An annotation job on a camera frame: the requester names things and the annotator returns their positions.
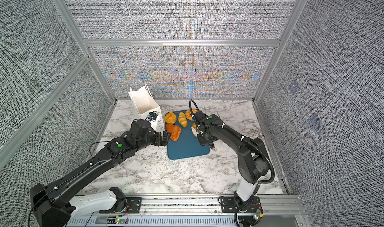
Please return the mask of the orange croissant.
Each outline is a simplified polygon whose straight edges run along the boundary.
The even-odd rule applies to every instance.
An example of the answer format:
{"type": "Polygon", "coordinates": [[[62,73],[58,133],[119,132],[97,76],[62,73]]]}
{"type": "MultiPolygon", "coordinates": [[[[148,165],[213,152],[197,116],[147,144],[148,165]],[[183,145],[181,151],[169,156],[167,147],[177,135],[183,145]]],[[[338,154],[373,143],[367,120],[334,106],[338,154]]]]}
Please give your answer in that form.
{"type": "Polygon", "coordinates": [[[175,142],[179,139],[182,131],[181,127],[169,123],[166,125],[166,130],[171,133],[171,140],[175,142]]]}

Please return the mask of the small striped bread roll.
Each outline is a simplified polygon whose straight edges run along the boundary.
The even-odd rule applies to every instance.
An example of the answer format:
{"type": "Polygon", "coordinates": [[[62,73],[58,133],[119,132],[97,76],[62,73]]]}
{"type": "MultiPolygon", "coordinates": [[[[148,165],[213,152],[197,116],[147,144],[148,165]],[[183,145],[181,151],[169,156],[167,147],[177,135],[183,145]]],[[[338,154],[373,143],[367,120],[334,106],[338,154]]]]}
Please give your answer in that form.
{"type": "Polygon", "coordinates": [[[179,113],[178,121],[182,127],[186,128],[188,126],[188,119],[186,118],[186,115],[183,112],[179,113]]]}

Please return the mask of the white paper bag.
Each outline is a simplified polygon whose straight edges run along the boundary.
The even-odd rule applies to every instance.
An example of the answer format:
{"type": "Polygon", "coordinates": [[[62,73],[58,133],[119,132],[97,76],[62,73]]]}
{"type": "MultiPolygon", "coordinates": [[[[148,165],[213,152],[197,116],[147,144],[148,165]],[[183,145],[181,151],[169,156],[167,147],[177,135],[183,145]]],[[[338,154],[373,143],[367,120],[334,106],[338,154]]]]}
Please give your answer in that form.
{"type": "Polygon", "coordinates": [[[152,128],[156,132],[165,131],[164,118],[160,106],[154,100],[147,83],[138,90],[130,88],[129,97],[134,104],[140,119],[145,119],[149,116],[150,112],[154,112],[158,116],[156,120],[151,120],[152,128]]]}

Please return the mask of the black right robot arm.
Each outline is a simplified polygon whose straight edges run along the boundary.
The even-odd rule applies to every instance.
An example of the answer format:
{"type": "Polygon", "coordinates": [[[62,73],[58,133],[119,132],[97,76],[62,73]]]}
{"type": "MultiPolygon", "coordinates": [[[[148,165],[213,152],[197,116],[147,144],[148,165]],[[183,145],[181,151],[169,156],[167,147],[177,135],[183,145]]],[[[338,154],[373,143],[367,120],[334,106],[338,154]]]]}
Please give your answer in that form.
{"type": "Polygon", "coordinates": [[[193,114],[193,120],[201,146],[213,148],[214,142],[220,140],[237,154],[242,179],[234,193],[234,202],[238,209],[242,205],[248,207],[260,185],[270,184],[275,179],[275,169],[264,142],[240,134],[216,115],[208,116],[198,111],[193,114]]]}

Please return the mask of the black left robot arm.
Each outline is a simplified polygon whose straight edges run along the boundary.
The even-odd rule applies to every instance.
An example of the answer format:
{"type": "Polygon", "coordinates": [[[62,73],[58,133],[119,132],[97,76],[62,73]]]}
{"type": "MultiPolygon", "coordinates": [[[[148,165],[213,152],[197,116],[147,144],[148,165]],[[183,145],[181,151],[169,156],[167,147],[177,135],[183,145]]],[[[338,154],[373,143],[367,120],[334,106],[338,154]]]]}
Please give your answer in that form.
{"type": "Polygon", "coordinates": [[[166,146],[171,133],[156,132],[147,120],[134,120],[130,130],[107,142],[90,160],[47,184],[30,189],[31,210],[41,227],[63,227],[78,207],[70,200],[89,183],[147,146],[166,146]]]}

